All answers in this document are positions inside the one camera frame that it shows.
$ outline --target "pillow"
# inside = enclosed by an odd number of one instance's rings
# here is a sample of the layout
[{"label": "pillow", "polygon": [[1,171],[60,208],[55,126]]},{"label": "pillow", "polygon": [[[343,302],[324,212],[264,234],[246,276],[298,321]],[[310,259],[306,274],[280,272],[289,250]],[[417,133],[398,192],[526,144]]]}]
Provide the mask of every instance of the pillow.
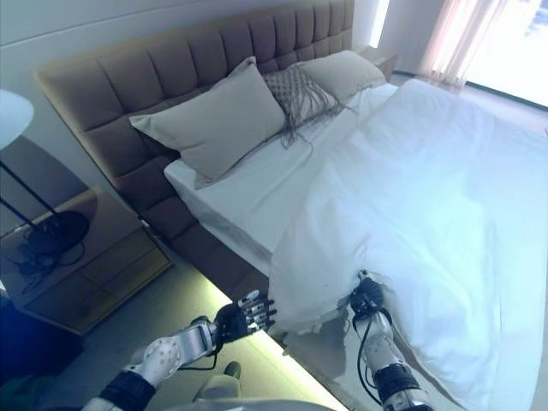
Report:
[{"label": "pillow", "polygon": [[378,68],[353,51],[340,51],[298,64],[312,80],[339,101],[346,100],[364,88],[380,86],[386,82]]},{"label": "pillow", "polygon": [[325,113],[339,111],[342,105],[315,83],[298,65],[263,77],[272,95],[285,112],[290,134],[284,144],[293,144],[296,129]]},{"label": "pillow", "polygon": [[256,65],[236,69],[236,75],[196,98],[156,114],[131,116],[129,122],[178,150],[200,180],[215,181],[285,124]]}]

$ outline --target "tufted headboard panel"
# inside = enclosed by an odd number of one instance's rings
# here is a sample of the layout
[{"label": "tufted headboard panel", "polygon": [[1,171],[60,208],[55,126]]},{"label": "tufted headboard panel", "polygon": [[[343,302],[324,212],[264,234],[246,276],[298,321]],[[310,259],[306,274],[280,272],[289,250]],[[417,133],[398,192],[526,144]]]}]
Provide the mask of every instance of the tufted headboard panel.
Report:
[{"label": "tufted headboard panel", "polygon": [[179,153],[128,116],[195,97],[251,55],[267,73],[349,49],[353,13],[354,0],[303,0],[53,62],[35,77],[117,192],[173,241],[196,224],[164,177]]}]

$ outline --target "mattress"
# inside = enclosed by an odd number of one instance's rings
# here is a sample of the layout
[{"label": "mattress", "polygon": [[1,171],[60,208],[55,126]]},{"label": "mattress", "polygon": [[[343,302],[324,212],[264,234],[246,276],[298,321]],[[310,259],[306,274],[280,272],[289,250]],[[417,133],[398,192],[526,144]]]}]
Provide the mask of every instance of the mattress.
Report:
[{"label": "mattress", "polygon": [[338,116],[300,128],[289,149],[278,138],[269,140],[211,186],[196,190],[195,171],[181,159],[164,174],[205,229],[267,276],[272,253],[325,155],[348,135],[343,128],[367,119],[396,90],[385,84],[356,94]]}]

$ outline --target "white duvet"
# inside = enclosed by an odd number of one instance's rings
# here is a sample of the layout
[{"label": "white duvet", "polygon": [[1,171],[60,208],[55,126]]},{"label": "white duvet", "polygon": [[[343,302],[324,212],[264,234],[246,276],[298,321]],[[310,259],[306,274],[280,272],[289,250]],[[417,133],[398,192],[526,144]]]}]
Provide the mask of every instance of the white duvet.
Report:
[{"label": "white duvet", "polygon": [[408,81],[327,157],[271,262],[278,326],[365,268],[422,366],[470,410],[526,411],[542,352],[548,139]]}]

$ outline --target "curtain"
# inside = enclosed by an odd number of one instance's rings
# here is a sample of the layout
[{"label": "curtain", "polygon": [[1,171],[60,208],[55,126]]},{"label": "curtain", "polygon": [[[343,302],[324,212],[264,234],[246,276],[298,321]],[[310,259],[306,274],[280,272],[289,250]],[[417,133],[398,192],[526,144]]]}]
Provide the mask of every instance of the curtain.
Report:
[{"label": "curtain", "polygon": [[445,0],[420,63],[420,75],[452,86],[463,86],[476,51],[507,2]]}]

